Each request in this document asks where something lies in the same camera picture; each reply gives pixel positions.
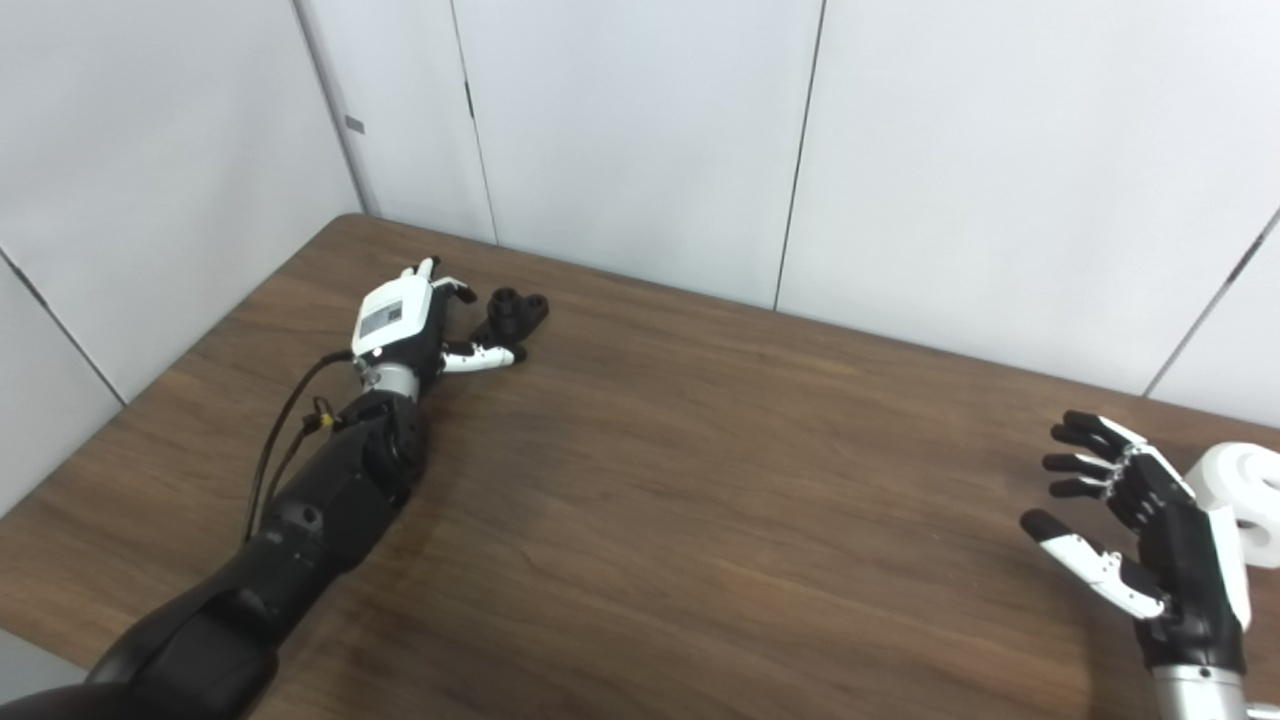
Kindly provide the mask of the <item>black and white left hand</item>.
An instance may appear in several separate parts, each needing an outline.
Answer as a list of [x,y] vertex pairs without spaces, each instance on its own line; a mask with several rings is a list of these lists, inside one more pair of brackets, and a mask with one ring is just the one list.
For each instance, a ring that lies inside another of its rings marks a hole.
[[419,379],[485,372],[521,364],[520,345],[445,340],[451,301],[477,301],[454,277],[435,278],[439,258],[426,258],[364,297],[351,340],[353,360],[364,366],[399,365]]

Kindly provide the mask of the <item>black and white right hand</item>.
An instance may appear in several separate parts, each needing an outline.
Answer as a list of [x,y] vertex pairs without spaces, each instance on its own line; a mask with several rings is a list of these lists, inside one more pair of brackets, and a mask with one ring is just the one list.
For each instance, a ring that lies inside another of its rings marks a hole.
[[1133,619],[1148,669],[1206,666],[1244,675],[1252,606],[1228,509],[1203,507],[1158,448],[1106,416],[1069,410],[1050,434],[1068,446],[1042,460],[1057,474],[1051,496],[1101,502],[1135,536],[1138,555],[1107,550],[1043,509],[1025,511],[1021,529]]

